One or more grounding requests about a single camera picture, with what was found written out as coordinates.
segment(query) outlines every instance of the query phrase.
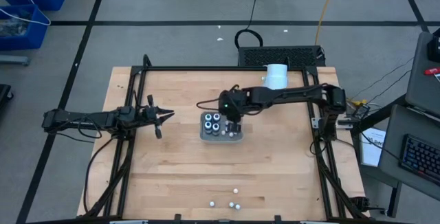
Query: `computer keyboard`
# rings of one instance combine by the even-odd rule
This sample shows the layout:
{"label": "computer keyboard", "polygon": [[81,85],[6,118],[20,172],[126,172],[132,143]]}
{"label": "computer keyboard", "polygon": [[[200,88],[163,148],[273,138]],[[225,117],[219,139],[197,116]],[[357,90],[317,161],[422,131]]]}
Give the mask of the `computer keyboard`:
{"label": "computer keyboard", "polygon": [[405,135],[401,167],[440,186],[440,148],[412,135]]}

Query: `wooden table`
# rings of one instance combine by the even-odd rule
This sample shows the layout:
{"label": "wooden table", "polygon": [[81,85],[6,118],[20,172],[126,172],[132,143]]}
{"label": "wooden table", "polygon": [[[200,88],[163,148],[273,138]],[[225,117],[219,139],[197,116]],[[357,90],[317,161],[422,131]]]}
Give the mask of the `wooden table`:
{"label": "wooden table", "polygon": [[[124,104],[129,67],[115,67],[104,110]],[[332,67],[318,68],[320,82],[338,85]],[[284,221],[325,220],[316,159],[309,152],[312,141],[305,103],[273,106],[256,116],[243,118],[245,137],[240,144],[205,144],[199,138],[202,110],[195,103],[217,98],[234,84],[261,85],[264,71],[148,71],[144,99],[153,94],[155,104],[175,110],[155,138],[151,126],[136,134],[124,219],[234,219]],[[289,87],[302,87],[300,72],[288,73]],[[338,137],[351,142],[348,131]],[[108,140],[97,139],[93,152]],[[91,167],[88,206],[107,187],[116,142],[106,147]],[[350,196],[364,196],[354,149],[333,143],[342,187]],[[239,189],[238,194],[232,190]],[[333,215],[334,192],[329,185]],[[112,213],[116,213],[119,189]],[[209,202],[215,202],[210,208]],[[239,203],[241,210],[228,207]],[[79,214],[83,213],[80,204]]]}

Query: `red object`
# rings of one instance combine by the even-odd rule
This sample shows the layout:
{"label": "red object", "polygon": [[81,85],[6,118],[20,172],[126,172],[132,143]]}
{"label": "red object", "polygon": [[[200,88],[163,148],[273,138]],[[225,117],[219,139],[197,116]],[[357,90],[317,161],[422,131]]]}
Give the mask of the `red object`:
{"label": "red object", "polygon": [[431,76],[437,73],[440,73],[440,67],[425,70],[425,76]]}

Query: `paper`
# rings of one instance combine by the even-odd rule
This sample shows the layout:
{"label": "paper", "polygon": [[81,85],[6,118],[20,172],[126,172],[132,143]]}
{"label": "paper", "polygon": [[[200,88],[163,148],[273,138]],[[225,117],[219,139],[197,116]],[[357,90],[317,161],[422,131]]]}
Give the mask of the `paper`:
{"label": "paper", "polygon": [[[376,128],[369,128],[366,131],[364,131],[364,135],[368,137],[370,141],[372,141],[374,144],[378,145],[379,147],[382,147],[384,145],[385,140],[385,131],[378,130]],[[363,135],[360,135],[362,145],[361,145],[361,164],[367,165],[367,166],[375,166],[379,165],[379,158],[380,154],[382,152],[382,149],[370,144],[370,142],[365,139]]]}

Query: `gray floor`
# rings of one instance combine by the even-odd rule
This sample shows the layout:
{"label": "gray floor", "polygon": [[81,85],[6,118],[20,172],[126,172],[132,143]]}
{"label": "gray floor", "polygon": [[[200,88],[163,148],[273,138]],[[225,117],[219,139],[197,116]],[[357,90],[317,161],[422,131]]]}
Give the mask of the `gray floor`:
{"label": "gray floor", "polygon": [[[66,0],[54,21],[87,21],[95,0]],[[415,0],[426,21],[440,21],[437,0]],[[256,20],[317,21],[325,0],[257,0]],[[252,0],[102,0],[98,21],[247,20]],[[416,21],[407,0],[331,0],[326,21]],[[139,65],[147,53],[154,65],[236,65],[234,35],[241,26],[95,26],[66,109],[101,110],[111,68]],[[313,26],[253,26],[265,45],[311,45]],[[437,27],[429,27],[433,32]],[[0,126],[0,222],[17,219],[46,135],[43,112],[56,108],[84,26],[49,27],[42,48],[3,54],[27,55],[28,67],[0,65],[0,82],[14,88],[15,99]],[[336,67],[340,84],[352,96],[414,55],[420,27],[323,27],[320,44],[327,65]],[[256,45],[243,35],[241,44]],[[410,64],[359,98],[371,99],[398,79]],[[406,90],[408,77],[375,100],[386,104]],[[83,188],[91,144],[57,137],[30,215],[30,221],[72,218]],[[364,177],[373,205],[387,206],[391,189]],[[404,187],[396,219],[434,223],[440,202]],[[374,213],[379,219],[386,219]]]}

